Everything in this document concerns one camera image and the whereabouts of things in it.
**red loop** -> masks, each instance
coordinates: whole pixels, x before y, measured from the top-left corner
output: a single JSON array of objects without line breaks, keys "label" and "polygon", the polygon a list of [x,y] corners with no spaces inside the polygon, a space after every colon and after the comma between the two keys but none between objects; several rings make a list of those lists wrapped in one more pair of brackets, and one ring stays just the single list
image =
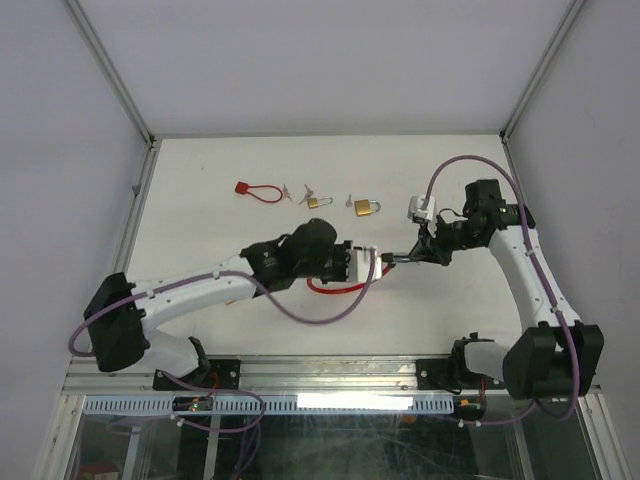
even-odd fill
[{"label": "red loop", "polygon": [[[256,188],[272,188],[274,190],[277,190],[279,197],[276,200],[267,200],[266,198],[259,197],[258,195],[249,191],[250,189]],[[276,187],[275,185],[249,185],[245,182],[238,182],[238,184],[236,185],[236,193],[239,193],[240,195],[251,195],[253,198],[256,198],[264,203],[278,203],[284,198],[284,192],[282,191],[282,189]]]},{"label": "red loop", "polygon": [[[387,273],[391,271],[393,267],[391,265],[387,265],[382,270],[382,276],[384,277]],[[351,285],[350,287],[345,288],[322,288],[313,284],[313,279],[307,278],[307,286],[316,293],[321,293],[323,295],[343,295],[345,293],[357,292],[358,290],[362,290],[364,287],[364,283],[358,283],[357,285]]]}]

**red cable lock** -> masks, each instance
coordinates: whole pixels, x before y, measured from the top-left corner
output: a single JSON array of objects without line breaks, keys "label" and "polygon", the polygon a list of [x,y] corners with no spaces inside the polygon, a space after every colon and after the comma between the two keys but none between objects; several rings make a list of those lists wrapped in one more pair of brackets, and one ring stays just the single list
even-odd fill
[{"label": "red cable lock", "polygon": [[[257,188],[272,188],[274,190],[277,190],[280,196],[276,200],[267,200],[266,198],[259,197],[258,195],[255,195],[254,193],[251,193],[249,191],[250,189]],[[238,182],[238,184],[236,185],[236,193],[239,193],[240,195],[251,195],[253,198],[256,198],[264,203],[278,203],[284,197],[282,189],[276,187],[275,185],[249,185],[245,182]]]}]

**brass padlock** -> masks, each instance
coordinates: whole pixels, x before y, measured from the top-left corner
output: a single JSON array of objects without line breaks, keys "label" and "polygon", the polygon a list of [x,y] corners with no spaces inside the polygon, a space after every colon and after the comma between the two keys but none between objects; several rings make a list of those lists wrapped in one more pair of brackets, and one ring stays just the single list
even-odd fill
[{"label": "brass padlock", "polygon": [[309,197],[309,198],[307,198],[307,206],[309,208],[323,207],[324,205],[330,205],[332,203],[333,203],[333,198],[331,198],[331,197],[322,197],[322,198]]},{"label": "brass padlock", "polygon": [[378,213],[381,208],[380,202],[376,200],[356,200],[353,205],[356,208],[356,215],[359,217]]}]

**metal beam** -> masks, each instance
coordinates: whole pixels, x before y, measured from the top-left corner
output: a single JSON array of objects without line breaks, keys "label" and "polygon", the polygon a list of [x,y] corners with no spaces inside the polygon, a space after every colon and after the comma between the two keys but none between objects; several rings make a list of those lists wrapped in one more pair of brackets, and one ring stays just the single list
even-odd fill
[{"label": "metal beam", "polygon": [[75,23],[78,28],[78,31],[91,51],[91,54],[98,63],[98,67],[100,67],[102,74],[111,86],[113,93],[120,101],[122,108],[124,108],[124,111],[137,128],[145,143],[151,146],[153,143],[153,135],[150,132],[147,123],[144,121],[144,118],[142,118],[142,114],[138,110],[138,107],[136,107],[129,90],[125,86],[118,70],[113,64],[113,61],[102,45],[102,42],[100,41],[100,38],[91,24],[84,8],[82,8],[80,1],[62,0],[62,3],[73,20],[73,23]]},{"label": "metal beam", "polygon": [[531,100],[540,88],[542,81],[549,73],[558,52],[564,45],[565,40],[576,25],[576,21],[588,2],[589,0],[572,0],[571,4],[567,8],[562,20],[560,20],[558,27],[553,33],[551,40],[547,44],[540,61],[536,65],[533,75],[531,75],[531,78],[527,82],[527,86],[520,95],[520,98],[516,103],[516,107],[509,117],[509,121],[502,129],[502,133],[500,135],[503,139],[508,139],[511,134],[513,134],[518,122],[526,112]]}]

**robotic arm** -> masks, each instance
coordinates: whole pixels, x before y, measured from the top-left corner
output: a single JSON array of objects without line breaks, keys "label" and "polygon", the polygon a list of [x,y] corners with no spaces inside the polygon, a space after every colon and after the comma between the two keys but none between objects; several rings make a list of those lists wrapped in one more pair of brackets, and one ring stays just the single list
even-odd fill
[{"label": "robotic arm", "polygon": [[[227,270],[251,276],[270,293],[288,289],[297,278],[363,282],[371,265],[370,248],[355,247],[350,241],[336,244],[336,238],[331,225],[313,219],[291,235],[255,243],[239,255],[184,276],[131,283],[124,273],[110,275],[85,310],[85,320],[123,299],[134,302],[113,309],[88,326],[98,368],[114,372],[139,364],[199,384],[209,374],[200,342],[157,328],[194,310],[261,295],[246,278],[220,275]],[[381,261],[376,255],[373,280],[381,277]]]},{"label": "robotic arm", "polygon": [[[507,205],[497,180],[478,180],[465,188],[463,220],[447,223],[436,213],[435,199],[413,197],[409,218],[420,225],[418,241],[408,254],[386,253],[390,263],[426,262],[449,265],[455,251],[488,247],[500,264],[516,301],[523,334],[513,345],[492,339],[462,338],[454,343],[446,371],[428,372],[444,388],[457,390],[477,384],[480,374],[505,383],[515,399],[569,396],[572,368],[567,340],[556,317],[563,313],[576,346],[579,394],[591,385],[604,337],[597,325],[584,325],[558,287],[542,254],[535,222],[524,207],[531,250],[525,238],[517,205]],[[530,258],[535,253],[544,279]],[[548,287],[557,305],[547,295]]]}]

